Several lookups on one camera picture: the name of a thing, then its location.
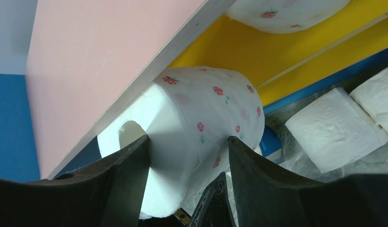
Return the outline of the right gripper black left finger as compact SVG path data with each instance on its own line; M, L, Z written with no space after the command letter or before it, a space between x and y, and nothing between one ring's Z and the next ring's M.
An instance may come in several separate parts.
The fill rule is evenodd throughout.
M147 135L53 180L0 179L0 227L136 227L150 158Z

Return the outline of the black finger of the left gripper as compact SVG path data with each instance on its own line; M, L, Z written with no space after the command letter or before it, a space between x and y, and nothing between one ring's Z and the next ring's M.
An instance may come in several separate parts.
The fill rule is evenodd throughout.
M218 175L204 190L188 223L189 227L235 227L229 203L226 175Z

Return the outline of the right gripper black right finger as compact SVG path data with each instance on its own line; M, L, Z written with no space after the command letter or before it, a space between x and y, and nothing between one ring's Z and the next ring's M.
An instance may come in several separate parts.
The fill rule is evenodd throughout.
M295 174L230 136L241 227L388 227L388 174L322 183Z

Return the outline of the white dotted roll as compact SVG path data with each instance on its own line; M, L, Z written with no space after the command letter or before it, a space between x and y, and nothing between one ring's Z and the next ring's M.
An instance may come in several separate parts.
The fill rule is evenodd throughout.
M165 218L229 168L228 137L259 146L265 115L241 73L210 67L166 68L99 135L102 157L128 145L141 127L150 170L140 218Z

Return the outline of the white floral roll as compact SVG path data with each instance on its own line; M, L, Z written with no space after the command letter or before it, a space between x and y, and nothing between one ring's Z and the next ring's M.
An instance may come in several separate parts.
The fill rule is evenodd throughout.
M321 23L348 3L348 0L237 0L225 14L262 32L289 34Z

